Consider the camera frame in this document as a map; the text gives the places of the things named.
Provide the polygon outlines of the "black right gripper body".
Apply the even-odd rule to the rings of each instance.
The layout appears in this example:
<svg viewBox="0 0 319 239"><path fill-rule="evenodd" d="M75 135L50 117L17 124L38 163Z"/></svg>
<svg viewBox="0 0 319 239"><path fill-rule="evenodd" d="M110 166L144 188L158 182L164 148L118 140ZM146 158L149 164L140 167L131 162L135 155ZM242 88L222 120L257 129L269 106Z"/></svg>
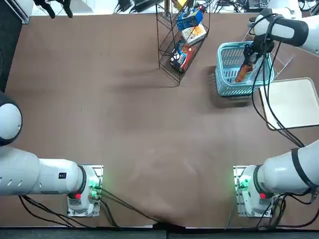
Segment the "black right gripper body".
<svg viewBox="0 0 319 239"><path fill-rule="evenodd" d="M275 47L275 44L272 40L267 40L264 38L255 37L251 48L253 53L264 54L271 53Z"/></svg>

